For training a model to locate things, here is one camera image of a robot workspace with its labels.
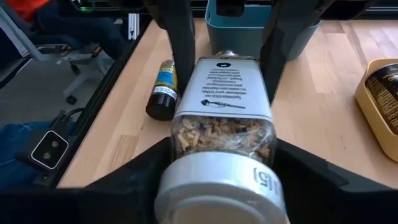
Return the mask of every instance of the gray floor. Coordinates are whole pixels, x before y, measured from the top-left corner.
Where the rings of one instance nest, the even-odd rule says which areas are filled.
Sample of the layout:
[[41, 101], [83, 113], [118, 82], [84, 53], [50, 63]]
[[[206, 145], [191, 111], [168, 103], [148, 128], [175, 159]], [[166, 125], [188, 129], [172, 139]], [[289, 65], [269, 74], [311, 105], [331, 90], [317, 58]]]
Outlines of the gray floor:
[[78, 98], [69, 105], [62, 91], [75, 78], [67, 62], [37, 62], [31, 60], [18, 75], [0, 89], [0, 128], [8, 123], [50, 121], [60, 110], [84, 107], [102, 76], [82, 84], [73, 95]]

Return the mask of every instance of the person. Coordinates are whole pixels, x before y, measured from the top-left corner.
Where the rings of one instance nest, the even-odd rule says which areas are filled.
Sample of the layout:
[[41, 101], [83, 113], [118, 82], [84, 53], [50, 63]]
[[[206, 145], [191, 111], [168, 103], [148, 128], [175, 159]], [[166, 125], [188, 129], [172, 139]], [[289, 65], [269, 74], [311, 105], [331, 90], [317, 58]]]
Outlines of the person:
[[65, 17], [57, 0], [6, 0], [23, 20], [46, 34], [70, 35], [84, 44], [96, 43], [112, 59], [121, 56], [127, 41], [110, 18]]

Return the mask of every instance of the white label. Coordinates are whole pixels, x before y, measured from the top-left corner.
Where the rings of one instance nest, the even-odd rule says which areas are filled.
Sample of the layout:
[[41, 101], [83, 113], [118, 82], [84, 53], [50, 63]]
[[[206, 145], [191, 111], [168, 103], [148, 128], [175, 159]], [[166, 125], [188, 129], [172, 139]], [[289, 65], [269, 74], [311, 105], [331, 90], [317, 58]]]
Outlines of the white label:
[[174, 98], [175, 100], [177, 100], [177, 93], [169, 87], [156, 86], [154, 89], [154, 94], [156, 94], [156, 93], [165, 93], [165, 94], [171, 96], [172, 98]]
[[183, 115], [272, 120], [258, 63], [199, 60], [175, 114]]

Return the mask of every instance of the teal bin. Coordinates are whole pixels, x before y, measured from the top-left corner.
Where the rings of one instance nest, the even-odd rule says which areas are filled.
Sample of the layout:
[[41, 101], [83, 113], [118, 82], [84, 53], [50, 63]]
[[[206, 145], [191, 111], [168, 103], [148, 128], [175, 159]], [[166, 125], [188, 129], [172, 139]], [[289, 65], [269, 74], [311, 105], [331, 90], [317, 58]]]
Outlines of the teal bin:
[[[216, 1], [209, 0], [205, 20], [210, 38], [211, 51], [232, 50], [240, 55], [260, 57], [262, 32], [271, 15], [271, 6], [247, 5], [240, 17], [219, 16]], [[303, 52], [319, 23], [304, 30], [292, 47], [288, 60], [294, 60]]]

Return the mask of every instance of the glass jar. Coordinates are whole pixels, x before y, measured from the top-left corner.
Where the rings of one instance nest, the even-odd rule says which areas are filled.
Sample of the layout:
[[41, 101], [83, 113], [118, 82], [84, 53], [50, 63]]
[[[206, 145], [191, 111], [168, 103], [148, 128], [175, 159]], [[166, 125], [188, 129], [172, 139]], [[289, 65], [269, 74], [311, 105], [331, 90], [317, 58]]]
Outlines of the glass jar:
[[177, 155], [155, 200], [159, 223], [285, 223], [270, 168], [277, 138], [259, 64], [231, 52], [199, 59], [172, 122]]
[[172, 123], [177, 158], [224, 151], [269, 166], [276, 142], [258, 62], [230, 51], [199, 59]]

